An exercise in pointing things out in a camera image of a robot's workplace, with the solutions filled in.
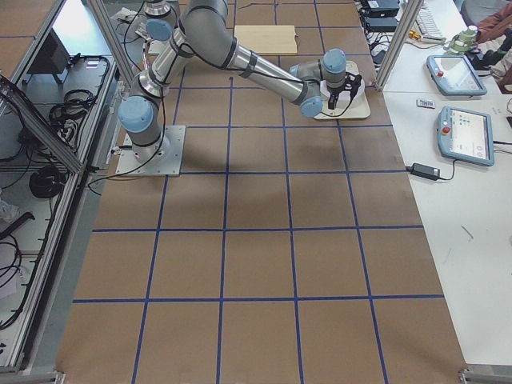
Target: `white device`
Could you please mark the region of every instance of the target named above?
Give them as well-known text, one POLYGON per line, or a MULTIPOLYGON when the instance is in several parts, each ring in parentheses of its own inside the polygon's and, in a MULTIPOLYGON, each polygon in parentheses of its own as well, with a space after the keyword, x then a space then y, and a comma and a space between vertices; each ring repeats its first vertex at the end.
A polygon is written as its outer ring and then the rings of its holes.
POLYGON ((494 164, 488 114, 445 106, 439 114, 438 144, 441 154, 448 158, 481 166, 494 164))
POLYGON ((422 42, 443 44, 446 41, 435 23, 434 16, 426 5, 423 5, 420 9, 413 29, 419 32, 420 41, 422 42))

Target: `electronic device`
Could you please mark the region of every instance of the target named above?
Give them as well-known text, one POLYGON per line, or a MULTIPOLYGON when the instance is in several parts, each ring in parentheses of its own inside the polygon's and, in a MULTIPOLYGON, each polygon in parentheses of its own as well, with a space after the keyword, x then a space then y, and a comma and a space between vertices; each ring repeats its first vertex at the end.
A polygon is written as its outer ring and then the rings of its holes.
POLYGON ((394 32, 398 22, 396 18, 364 18, 368 32, 394 32))
POLYGON ((361 0, 361 13, 368 18, 393 18, 398 14, 397 0, 361 0))
POLYGON ((435 85, 446 96, 481 96, 487 89, 466 56, 431 55, 426 66, 435 85))
POLYGON ((441 154, 480 166, 494 164, 490 116, 472 110, 445 106, 438 118, 441 154))
POLYGON ((434 16, 426 5, 423 5, 419 10, 412 30, 418 32, 421 42, 443 44, 446 41, 446 38, 435 23, 434 16))

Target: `metal bracket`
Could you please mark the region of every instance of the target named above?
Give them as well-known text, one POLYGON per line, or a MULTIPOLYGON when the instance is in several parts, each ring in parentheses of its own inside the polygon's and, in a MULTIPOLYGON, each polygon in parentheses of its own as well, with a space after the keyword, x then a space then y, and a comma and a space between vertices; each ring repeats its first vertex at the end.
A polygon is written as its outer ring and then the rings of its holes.
MULTIPOLYGON (((182 168, 183 146, 185 144, 185 126, 166 126, 165 135, 169 139, 170 147, 164 158, 154 158, 146 165, 134 172, 130 172, 141 165, 136 159, 132 150, 124 150, 119 159, 116 174, 124 174, 126 176, 179 176, 182 168)), ((128 135, 125 136, 124 146, 131 146, 131 140, 128 135)))
POLYGON ((512 376, 497 376, 494 374, 475 374, 470 370, 463 370, 459 377, 463 384, 481 383, 481 384, 511 384, 512 376))

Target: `small white object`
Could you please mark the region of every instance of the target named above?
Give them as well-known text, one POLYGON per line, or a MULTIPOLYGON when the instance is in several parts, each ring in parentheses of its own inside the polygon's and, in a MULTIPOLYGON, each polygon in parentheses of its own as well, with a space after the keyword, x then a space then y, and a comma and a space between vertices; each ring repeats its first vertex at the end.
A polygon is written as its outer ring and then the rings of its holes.
POLYGON ((116 12, 115 14, 110 16, 110 18, 112 20, 123 20, 125 22, 131 22, 136 14, 136 11, 129 10, 128 8, 123 7, 119 12, 116 12))
POLYGON ((4 222, 11 223, 17 216, 19 216, 19 207, 9 204, 0 198, 0 218, 4 222))
POLYGON ((421 108, 431 108, 432 110, 434 110, 435 102, 434 102, 434 100, 428 100, 426 98, 417 98, 416 106, 419 106, 421 108))

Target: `blue tape grid line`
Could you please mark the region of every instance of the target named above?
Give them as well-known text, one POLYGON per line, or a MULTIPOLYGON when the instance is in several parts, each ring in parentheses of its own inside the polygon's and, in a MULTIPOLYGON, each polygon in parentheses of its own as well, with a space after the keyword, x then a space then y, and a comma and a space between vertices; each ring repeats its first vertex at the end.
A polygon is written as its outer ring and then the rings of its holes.
MULTIPOLYGON (((180 80, 180 86, 183 85, 184 78, 185 78, 185 69, 182 72, 182 77, 181 77, 181 80, 180 80)), ((174 106, 173 125, 176 124, 176 117, 178 116, 178 108, 179 108, 179 101, 180 101, 181 95, 182 95, 182 90, 180 89, 178 91, 178 95, 176 97, 176 104, 174 106)), ((145 328, 146 328, 147 310, 148 310, 148 305, 150 303, 149 299, 150 299, 150 294, 151 294, 151 284, 153 282, 154 264, 155 264, 155 261, 156 261, 157 251, 158 251, 158 240, 159 240, 159 237, 160 237, 160 230, 159 229, 160 229, 160 227, 162 225, 162 216, 163 216, 163 210, 164 210, 165 201, 166 201, 166 192, 167 192, 167 187, 169 185, 169 182, 170 182, 169 176, 166 176, 165 177, 165 181, 164 181, 164 185, 163 185, 162 198, 160 200, 160 209, 158 211, 158 221, 157 221, 156 235, 154 237, 153 255, 151 256, 150 272, 149 272, 149 275, 148 275, 147 288, 146 288, 146 298, 145 298, 145 301, 144 301, 144 310, 142 311, 141 327, 140 327, 140 331, 138 333, 137 352, 135 354, 134 370, 133 370, 133 373, 132 373, 131 384, 135 384, 136 381, 137 381, 138 364, 139 364, 139 361, 140 361, 141 349, 142 349, 142 341, 144 339, 144 331, 145 331, 145 328)))
MULTIPOLYGON (((343 129, 347 129, 347 128, 358 128, 358 129, 365 129, 365 128, 393 128, 393 125, 392 124, 349 124, 349 125, 343 125, 342 123, 340 124, 335 124, 335 123, 332 123, 332 124, 322 124, 320 126, 286 126, 286 128, 289 130, 289 129, 303 129, 303 128, 311 128, 311 129, 314 129, 314 130, 323 130, 325 128, 343 128, 343 129)), ((226 126, 187 126, 186 127, 188 130, 189 129, 213 129, 213 128, 226 128, 226 126)), ((280 130, 282 129, 281 126, 232 126, 231 129, 241 129, 241 128, 260 128, 260 129, 274 129, 274 130, 280 130)))
POLYGON ((226 228, 227 228, 227 201, 229 192, 229 171, 230 171, 230 144, 231 144, 231 115, 233 107, 233 78, 230 78, 230 105, 229 105, 229 118, 228 118, 228 131, 227 131, 227 146, 226 146, 226 184, 224 187, 224 207, 222 218, 222 258, 221 258, 221 278, 220 278, 220 301, 218 306, 218 338, 217 338, 217 369, 215 374, 215 382, 221 383, 221 368, 222 368, 222 325, 224 315, 224 276, 226 272, 226 228))
POLYGON ((291 258, 291 272, 294 283, 294 313, 295 313, 295 333, 297 338, 297 363, 298 363, 298 376, 301 384, 304 384, 304 365, 302 361, 302 338, 301 338, 301 326, 300 326, 300 313, 298 307, 298 287, 297 287, 297 267, 295 263, 295 241, 294 241, 294 221, 292 217, 292 206, 291 206, 291 187, 290 187, 290 164, 288 162, 288 145, 286 139, 286 118, 285 118, 285 102, 281 99, 281 114, 282 114, 282 130, 283 130, 283 142, 285 152, 285 169, 286 169, 286 201, 288 204, 288 224, 290 231, 290 258, 291 258))
MULTIPOLYGON (((345 167, 348 167, 348 161, 346 160, 345 146, 343 144, 343 137, 342 137, 341 129, 338 130, 338 136, 339 136, 340 145, 342 146, 343 161, 345 163, 345 167)), ((346 179, 348 181, 350 201, 352 203, 352 211, 354 213, 355 225, 358 227, 359 226, 358 212, 356 210, 355 197, 354 197, 354 192, 352 189, 352 181, 350 180, 350 174, 348 174, 346 176, 346 179)), ((370 302, 371 317, 372 317, 372 321, 374 323, 375 340, 377 342, 378 356, 379 356, 379 359, 381 362, 382 375, 384 377, 384 383, 389 384, 389 379, 387 377, 386 362, 384 360, 384 352, 382 351, 382 343, 381 343, 380 334, 379 334, 379 330, 378 330, 377 315, 375 313, 374 300, 372 298, 372 293, 371 293, 370 276, 368 274, 368 268, 366 265, 366 258, 365 258, 365 251, 364 251, 364 246, 362 244, 361 230, 359 228, 357 228, 356 231, 358 234, 359 250, 361 252, 361 260, 362 260, 362 267, 363 267, 365 280, 366 280, 366 288, 368 290, 368 296, 369 296, 368 300, 370 302)))
MULTIPOLYGON (((318 226, 294 227, 292 232, 316 230, 413 230, 423 229, 423 225, 412 226, 318 226)), ((290 228, 104 228, 92 230, 94 233, 122 232, 287 232, 290 228)))
POLYGON ((113 302, 345 302, 353 300, 428 300, 444 294, 380 294, 375 296, 304 296, 293 298, 76 298, 73 304, 113 302))
MULTIPOLYGON (((235 4, 235 21, 236 21, 236 2, 235 4)), ((296 3, 288 3, 288 4, 311 4, 310 2, 296 2, 296 3)), ((321 36, 321 42, 322 42, 322 50, 325 52, 325 45, 323 41, 322 36, 322 26, 320 25, 320 17, 318 14, 318 4, 316 0, 313 2, 316 18, 318 25, 317 26, 305 26, 305 27, 298 27, 298 28, 318 28, 320 36, 321 36)), ((325 2, 321 5, 326 4, 341 4, 340 2, 325 2)), ((342 4, 351 4, 351 2, 343 2, 342 4)), ((277 13, 274 13, 275 15, 275 21, 277 24, 277 13)), ((355 26, 343 26, 339 28, 358 28, 355 26)), ((353 56, 369 56, 368 54, 348 54, 353 56)), ((299 54, 298 56, 314 56, 314 54, 299 54)), ((174 121, 175 123, 176 117, 178 116, 178 108, 179 108, 179 101, 181 92, 183 89, 187 89, 187 87, 183 86, 183 80, 185 77, 186 70, 183 71, 183 75, 180 81, 179 87, 173 87, 174 89, 178 90, 178 97, 176 101, 175 111, 174 111, 174 121)), ((197 88, 197 89, 223 89, 227 87, 190 87, 190 88, 197 88)), ((383 300, 383 299, 436 299, 436 298, 444 298, 442 294, 412 294, 412 295, 375 295, 373 296, 371 294, 371 288, 370 288, 370 280, 368 276, 368 271, 366 268, 366 261, 364 256, 364 249, 362 247, 362 239, 361 239, 361 230, 366 229, 378 229, 378 230, 389 230, 389 229, 413 229, 413 228, 423 228, 423 226, 360 226, 358 224, 357 220, 357 213, 355 212, 355 204, 354 204, 354 196, 350 184, 350 175, 356 174, 356 173, 403 173, 404 170, 368 170, 368 171, 339 171, 339 172, 290 172, 289 171, 289 164, 288 164, 288 157, 287 157, 287 143, 286 143, 286 130, 287 129, 294 129, 294 128, 306 128, 306 127, 313 127, 313 128, 325 128, 329 127, 327 125, 322 126, 286 126, 286 116, 285 116, 285 110, 284 110, 284 100, 282 100, 282 126, 276 126, 276 129, 283 129, 284 133, 284 151, 285 151, 285 164, 286 164, 286 171, 285 172, 230 172, 229 170, 229 157, 230 157, 230 131, 231 129, 238 128, 237 126, 231 125, 231 119, 232 119, 232 105, 233 105, 233 92, 234 89, 255 89, 259 87, 250 87, 250 86, 244 86, 244 87, 235 87, 233 84, 233 78, 230 78, 230 105, 229 105, 229 122, 228 126, 219 126, 219 128, 227 128, 228 129, 228 142, 227 142, 227 151, 226 151, 226 172, 188 172, 183 174, 224 174, 226 176, 226 185, 225 185, 225 197, 224 197, 224 218, 223 218, 223 226, 221 229, 165 229, 161 228, 162 224, 162 215, 164 210, 164 204, 165 204, 165 197, 166 197, 166 191, 169 185, 169 179, 166 177, 163 192, 162 192, 162 200, 160 205, 160 211, 158 214, 158 224, 157 228, 155 229, 104 229, 104 230, 94 230, 94 232, 137 232, 137 231, 143 231, 143 232, 155 232, 155 240, 154 240, 154 249, 153 249, 153 255, 151 259, 150 264, 150 273, 148 277, 148 283, 146 288, 146 296, 144 298, 111 298, 111 299, 75 299, 73 303, 76 304, 86 304, 86 303, 112 303, 112 302, 137 302, 137 303, 144 303, 144 310, 142 313, 142 320, 141 320, 141 327, 139 331, 139 337, 138 337, 138 345, 137 345, 137 352, 134 362, 134 370, 132 374, 132 384, 135 384, 137 381, 137 373, 138 373, 138 364, 140 361, 140 355, 141 355, 141 349, 142 349, 142 343, 143 343, 143 336, 144 336, 144 330, 146 325, 146 316, 148 311, 148 305, 152 302, 218 302, 219 303, 219 319, 218 319, 218 355, 217 355, 217 370, 216 370, 216 383, 220 384, 221 382, 221 362, 222 362, 222 317, 223 317, 223 303, 224 302, 293 302, 294 308, 295 308, 295 327, 296 327, 296 334, 297 334, 297 349, 298 349, 298 369, 299 369, 299 376, 301 384, 304 384, 304 372, 303 372, 303 366, 302 366, 302 344, 301 344, 301 334, 300 334, 300 316, 299 316, 299 302, 305 302, 305 301, 346 301, 346 300, 369 300, 370 301, 370 307, 372 311, 372 318, 374 321, 374 331, 375 331, 375 337, 377 339, 378 344, 378 350, 379 350, 379 357, 382 364, 382 372, 384 375, 385 383, 388 384, 388 378, 386 374, 386 365, 383 357, 382 352, 382 346, 380 342, 380 337, 378 334, 378 324, 376 319, 376 314, 374 310, 373 302, 374 300, 383 300), (229 188, 229 175, 230 174, 284 174, 286 176, 286 188, 287 188, 287 202, 288 202, 288 213, 289 213, 289 228, 267 228, 267 229, 229 229, 227 228, 227 204, 228 204, 228 188, 229 188), (348 179, 349 183, 349 191, 350 191, 350 198, 353 204, 353 210, 354 210, 354 217, 355 217, 355 226, 340 226, 340 227, 321 227, 321 228, 294 228, 293 225, 293 219, 292 219, 292 207, 291 207, 291 199, 290 199, 290 175, 293 174, 345 174, 348 179), (298 296, 298 286, 297 286, 297 276, 296 276, 296 267, 295 267, 295 254, 294 254, 294 232, 296 231, 305 231, 305 230, 356 230, 358 232, 358 240, 359 240, 359 246, 362 254, 362 262, 364 266, 365 271, 365 278, 366 278, 366 285, 368 289, 368 295, 363 296, 337 296, 337 297, 299 297, 298 296), (159 240, 159 234, 160 232, 167 232, 167 231, 214 231, 214 232, 222 232, 222 266, 221 266, 221 281, 220 281, 220 291, 219 291, 219 297, 218 298, 151 298, 150 297, 150 288, 154 273, 154 265, 156 261, 156 255, 158 250, 158 240, 159 240), (293 283, 294 283, 294 296, 292 298, 225 298, 224 297, 224 272, 225 272, 225 262, 226 262, 226 234, 228 232, 236 232, 236 231, 289 231, 290 232, 290 258, 291 258, 291 268, 292 268, 292 275, 293 275, 293 283)), ((383 125, 350 125, 346 126, 348 128, 354 128, 354 127, 390 127, 392 125, 390 124, 383 124, 383 125)), ((340 145, 343 148, 343 142, 342 142, 342 136, 341 136, 341 129, 342 125, 340 125, 340 121, 337 121, 336 125, 332 125, 332 127, 335 127, 338 129, 339 135, 340 135, 340 145)), ((189 128, 213 128, 212 126, 189 126, 189 128)), ((345 162, 346 169, 347 163, 346 163, 346 157, 345 153, 343 152, 343 161, 345 162)))
POLYGON ((32 38, 33 40, 35 40, 35 36, 33 36, 32 34, 21 34, 19 36, 1 36, 0 35, 0 38, 32 38))

